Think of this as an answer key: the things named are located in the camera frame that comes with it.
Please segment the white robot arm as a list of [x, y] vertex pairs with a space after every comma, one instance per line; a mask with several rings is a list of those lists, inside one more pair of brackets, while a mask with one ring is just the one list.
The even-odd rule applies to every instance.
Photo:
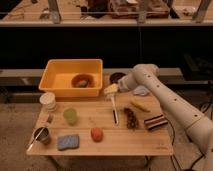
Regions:
[[118, 91], [126, 92], [139, 85], [145, 86], [205, 155], [213, 153], [213, 121], [165, 86], [157, 78], [158, 71], [158, 67], [154, 64], [138, 64], [117, 84], [105, 88], [104, 93], [108, 95]]

